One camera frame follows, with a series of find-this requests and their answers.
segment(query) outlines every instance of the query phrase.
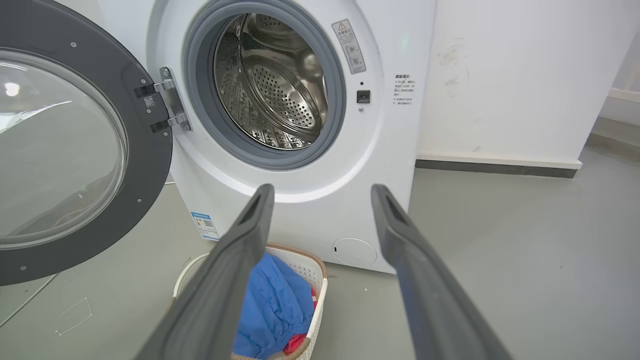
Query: instruction label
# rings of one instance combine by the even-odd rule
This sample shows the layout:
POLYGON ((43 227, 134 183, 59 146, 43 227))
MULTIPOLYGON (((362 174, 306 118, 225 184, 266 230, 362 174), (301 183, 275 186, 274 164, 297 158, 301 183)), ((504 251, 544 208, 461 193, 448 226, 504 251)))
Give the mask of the instruction label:
POLYGON ((196 226, 200 231, 200 235, 202 235, 203 238, 209 240, 220 240, 220 236, 218 235, 216 228, 213 226, 213 222, 209 215, 191 212, 191 216, 193 217, 193 221, 196 223, 196 226))
POLYGON ((347 58, 347 62, 349 63, 351 73, 356 74, 358 72, 366 71, 367 67, 364 65, 364 58, 360 52, 358 39, 356 39, 356 35, 353 33, 353 29, 351 29, 349 21, 344 19, 333 23, 331 26, 336 36, 338 36, 338 40, 340 40, 340 45, 342 45, 342 50, 344 51, 344 56, 347 58))
POLYGON ((394 105, 412 105, 415 80, 409 74, 395 74, 394 105))

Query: door hinge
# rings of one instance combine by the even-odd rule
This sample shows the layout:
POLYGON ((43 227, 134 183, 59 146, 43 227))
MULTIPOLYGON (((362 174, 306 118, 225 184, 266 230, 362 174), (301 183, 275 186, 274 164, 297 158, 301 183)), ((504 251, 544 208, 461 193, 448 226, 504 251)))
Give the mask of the door hinge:
POLYGON ((168 66, 161 67, 160 79, 162 81, 153 84, 153 89, 159 93, 164 100, 164 104, 169 113, 167 123, 169 126, 180 125, 186 131, 192 130, 187 114, 184 113, 180 93, 178 93, 178 89, 175 86, 171 68, 168 66))

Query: clothes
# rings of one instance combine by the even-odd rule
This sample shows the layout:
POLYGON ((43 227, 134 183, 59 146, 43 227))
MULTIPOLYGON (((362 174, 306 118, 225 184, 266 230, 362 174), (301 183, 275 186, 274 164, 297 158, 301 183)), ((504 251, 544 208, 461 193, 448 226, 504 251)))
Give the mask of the clothes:
POLYGON ((295 334, 306 334, 314 314, 310 294, 302 276, 265 254, 249 275, 234 353, 266 359, 295 334))
MULTIPOLYGON (((315 311, 316 310, 316 306, 318 304, 318 299, 316 297, 316 291, 313 288, 311 288, 311 298, 314 301, 314 311, 315 311)), ((306 332, 304 334, 296 334, 296 335, 294 335, 289 340, 289 342, 285 345, 284 349, 282 349, 282 352, 285 355, 293 354, 293 352, 296 351, 300 347, 300 345, 302 345, 302 343, 305 341, 306 337, 307 337, 307 333, 306 332)))

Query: washing machine drum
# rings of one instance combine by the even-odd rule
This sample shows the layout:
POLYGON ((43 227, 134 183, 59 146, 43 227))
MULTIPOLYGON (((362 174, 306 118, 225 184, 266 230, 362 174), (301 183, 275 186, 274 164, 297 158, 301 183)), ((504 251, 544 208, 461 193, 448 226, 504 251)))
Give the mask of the washing machine drum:
POLYGON ((257 13, 233 19, 214 48, 213 81, 227 115, 261 145, 310 146, 327 118, 323 68, 286 24, 257 13))

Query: washing machine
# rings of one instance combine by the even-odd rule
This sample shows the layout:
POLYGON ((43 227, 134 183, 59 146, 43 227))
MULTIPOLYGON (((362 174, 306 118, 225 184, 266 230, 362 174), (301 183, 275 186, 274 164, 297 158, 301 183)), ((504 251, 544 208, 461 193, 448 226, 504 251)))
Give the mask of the washing machine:
POLYGON ((270 241, 393 272, 370 189, 408 206, 435 0, 78 4, 3 2, 0 285, 114 244, 169 171, 204 238, 271 183, 270 241))

